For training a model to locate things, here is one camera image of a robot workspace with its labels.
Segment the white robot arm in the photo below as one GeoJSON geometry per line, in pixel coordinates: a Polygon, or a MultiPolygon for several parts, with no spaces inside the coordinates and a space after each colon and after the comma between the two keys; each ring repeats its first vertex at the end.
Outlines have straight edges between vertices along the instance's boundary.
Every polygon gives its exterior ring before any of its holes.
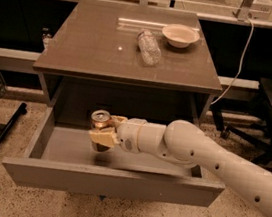
{"type": "Polygon", "coordinates": [[[265,217],[272,217],[272,173],[222,148],[193,123],[150,123],[114,116],[106,110],[92,113],[91,122],[92,143],[105,148],[119,146],[133,154],[147,153],[184,167],[204,167],[265,217]]]}

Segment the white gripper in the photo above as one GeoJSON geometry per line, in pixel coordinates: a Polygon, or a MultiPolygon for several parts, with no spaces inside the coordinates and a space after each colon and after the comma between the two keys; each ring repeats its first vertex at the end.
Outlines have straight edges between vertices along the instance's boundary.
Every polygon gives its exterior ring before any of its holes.
{"type": "Polygon", "coordinates": [[[138,134],[146,121],[135,118],[128,120],[126,117],[114,115],[112,115],[111,120],[114,128],[108,127],[88,131],[91,141],[109,148],[120,143],[120,146],[126,152],[139,153],[138,134]]]}

